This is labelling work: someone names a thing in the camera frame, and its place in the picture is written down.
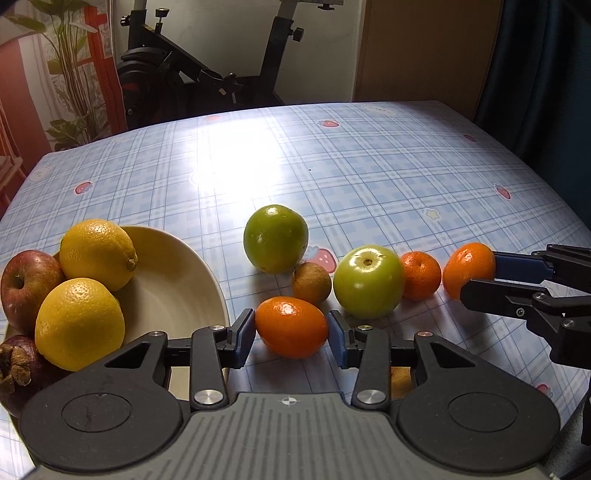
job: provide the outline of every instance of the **green apple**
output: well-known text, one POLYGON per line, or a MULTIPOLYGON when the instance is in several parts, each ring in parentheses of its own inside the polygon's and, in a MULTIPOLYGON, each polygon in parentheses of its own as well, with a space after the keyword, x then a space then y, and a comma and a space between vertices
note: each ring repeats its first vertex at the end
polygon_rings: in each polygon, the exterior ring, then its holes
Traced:
POLYGON ((386 247, 356 248, 336 267, 333 288, 336 299, 350 314, 362 320, 382 317, 402 299, 402 262, 386 247))
POLYGON ((308 247, 308 225, 283 205, 267 205, 248 219, 244 251, 264 273, 278 274, 294 268, 308 247))

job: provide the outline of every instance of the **dark curtain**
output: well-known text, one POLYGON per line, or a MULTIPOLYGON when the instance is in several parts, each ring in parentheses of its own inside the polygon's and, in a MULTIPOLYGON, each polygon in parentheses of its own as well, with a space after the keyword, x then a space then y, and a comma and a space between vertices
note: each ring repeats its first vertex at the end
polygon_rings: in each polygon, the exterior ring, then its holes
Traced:
POLYGON ((474 122, 591 227, 591 26, 583 15, 589 5, 505 0, 474 122))

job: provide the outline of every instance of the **plaid tablecloth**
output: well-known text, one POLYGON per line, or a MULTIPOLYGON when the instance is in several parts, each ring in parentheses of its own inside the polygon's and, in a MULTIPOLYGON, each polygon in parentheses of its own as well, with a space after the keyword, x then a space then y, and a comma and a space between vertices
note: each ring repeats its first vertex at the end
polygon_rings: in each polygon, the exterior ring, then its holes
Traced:
MULTIPOLYGON (((0 222, 0 264, 27 248, 56 252, 83 219, 149 225, 202 256, 235 318, 290 294, 289 275, 256 272, 242 248, 246 221, 270 203, 304 216, 305 258, 323 258, 329 270, 369 243, 398 254, 422 250, 442 266, 470 241, 524 253, 548 243, 591 246, 591 233, 556 192, 443 104, 336 103, 188 119, 49 154, 0 222)), ((338 307, 332 295, 325 308, 338 307)), ((469 312, 442 289, 372 324, 405 338, 443 335, 546 392, 563 421, 586 391, 588 372, 551 364, 548 345, 523 321, 469 312)), ((292 361, 257 339, 230 383, 243 391, 341 390, 349 398, 355 378, 354 369, 336 367, 328 346, 292 361)), ((4 411, 0 442, 0 478, 22 476, 31 462, 4 411)))

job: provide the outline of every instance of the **orange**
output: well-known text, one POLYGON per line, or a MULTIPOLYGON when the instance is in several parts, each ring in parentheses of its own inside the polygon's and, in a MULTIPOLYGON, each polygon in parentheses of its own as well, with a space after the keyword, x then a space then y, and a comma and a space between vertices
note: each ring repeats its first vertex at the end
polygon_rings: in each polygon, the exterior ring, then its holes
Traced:
POLYGON ((452 253, 443 269, 443 288, 460 301, 460 290, 469 280, 494 280, 495 269, 495 255, 490 248, 478 242, 466 244, 452 253))
POLYGON ((405 299, 419 301, 433 295, 441 284, 441 267, 425 252, 407 252, 400 257, 404 267, 405 299))
POLYGON ((287 358, 306 358, 328 338, 322 312, 307 301, 273 297, 256 309, 256 331, 269 350, 287 358))

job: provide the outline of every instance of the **wooden cabinet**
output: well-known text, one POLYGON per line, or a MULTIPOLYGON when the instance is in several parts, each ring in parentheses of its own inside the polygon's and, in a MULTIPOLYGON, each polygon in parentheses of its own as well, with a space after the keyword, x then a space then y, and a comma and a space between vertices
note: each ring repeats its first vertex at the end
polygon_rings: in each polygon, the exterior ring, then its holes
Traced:
POLYGON ((502 0, 366 0, 354 101, 440 100, 472 119, 502 0))

